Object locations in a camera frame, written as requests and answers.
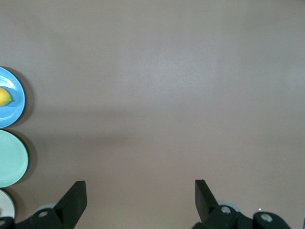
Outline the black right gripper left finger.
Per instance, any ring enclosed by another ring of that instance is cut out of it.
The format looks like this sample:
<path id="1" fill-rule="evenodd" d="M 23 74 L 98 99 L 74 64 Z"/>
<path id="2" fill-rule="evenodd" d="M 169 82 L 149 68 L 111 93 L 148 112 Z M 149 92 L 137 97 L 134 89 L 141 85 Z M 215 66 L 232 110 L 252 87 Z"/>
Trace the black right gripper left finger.
<path id="1" fill-rule="evenodd" d="M 16 229 L 73 229 L 87 207 L 85 181 L 77 181 L 53 208 L 35 212 Z"/>

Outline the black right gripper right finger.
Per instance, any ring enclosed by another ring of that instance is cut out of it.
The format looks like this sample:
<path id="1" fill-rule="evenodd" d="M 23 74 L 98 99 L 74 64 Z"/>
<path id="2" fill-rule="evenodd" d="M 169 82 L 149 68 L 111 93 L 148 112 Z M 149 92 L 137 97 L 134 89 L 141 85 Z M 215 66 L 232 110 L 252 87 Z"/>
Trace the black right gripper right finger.
<path id="1" fill-rule="evenodd" d="M 205 180 L 195 181 L 195 205 L 201 222 L 195 229 L 289 229 L 289 225 L 271 212 L 256 212 L 248 218 L 233 207 L 218 204 Z"/>

